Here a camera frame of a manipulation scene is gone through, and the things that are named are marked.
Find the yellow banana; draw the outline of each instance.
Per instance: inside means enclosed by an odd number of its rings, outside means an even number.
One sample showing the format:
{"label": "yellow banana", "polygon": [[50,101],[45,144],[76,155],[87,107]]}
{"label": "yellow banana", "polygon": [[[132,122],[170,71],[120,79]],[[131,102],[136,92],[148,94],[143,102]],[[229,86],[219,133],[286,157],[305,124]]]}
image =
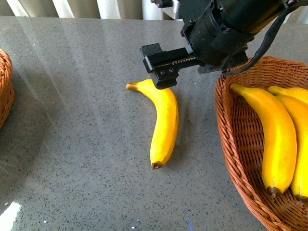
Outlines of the yellow banana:
{"label": "yellow banana", "polygon": [[150,98],[157,113],[153,133],[150,160],[154,169],[162,167],[171,157],[178,135],[179,110],[177,100],[171,89],[158,90],[151,79],[129,82],[128,90],[136,90]]}
{"label": "yellow banana", "polygon": [[308,90],[304,88],[281,88],[270,86],[268,91],[273,95],[287,95],[308,104]]}
{"label": "yellow banana", "polygon": [[283,104],[266,90],[232,84],[258,114],[264,133],[262,180],[275,198],[290,186],[296,163],[296,132]]}
{"label": "yellow banana", "polygon": [[297,160],[291,189],[298,201],[308,200],[308,105],[296,98],[278,95],[295,125],[297,136]]}

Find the table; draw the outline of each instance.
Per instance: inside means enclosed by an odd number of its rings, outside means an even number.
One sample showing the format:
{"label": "table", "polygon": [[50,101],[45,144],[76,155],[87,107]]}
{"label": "table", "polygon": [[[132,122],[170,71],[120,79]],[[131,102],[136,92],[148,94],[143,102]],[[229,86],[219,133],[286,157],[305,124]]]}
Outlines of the table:
{"label": "table", "polygon": [[[125,85],[148,78],[140,46],[184,47],[182,26],[0,17],[16,92],[0,130],[0,214],[11,203],[19,208],[12,230],[266,230],[225,165],[214,99],[219,72],[181,70],[172,88],[176,147],[163,168],[151,169],[155,107]],[[307,38],[307,25],[283,25],[266,54],[308,63]]]}

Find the speckled surface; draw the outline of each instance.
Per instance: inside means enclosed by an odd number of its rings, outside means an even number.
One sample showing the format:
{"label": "speckled surface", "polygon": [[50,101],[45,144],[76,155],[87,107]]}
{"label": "speckled surface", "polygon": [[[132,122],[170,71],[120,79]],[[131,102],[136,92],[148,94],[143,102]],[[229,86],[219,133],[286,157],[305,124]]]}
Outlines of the speckled surface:
{"label": "speckled surface", "polygon": [[[13,230],[265,230],[225,166],[214,104],[218,72],[181,71],[173,87],[177,144],[166,166],[151,169],[155,108],[125,85],[148,77],[140,46],[183,47],[181,27],[0,17],[0,47],[12,59],[16,91],[0,130],[0,213],[20,204]],[[283,25],[267,54],[307,63],[307,38],[308,26]]]}

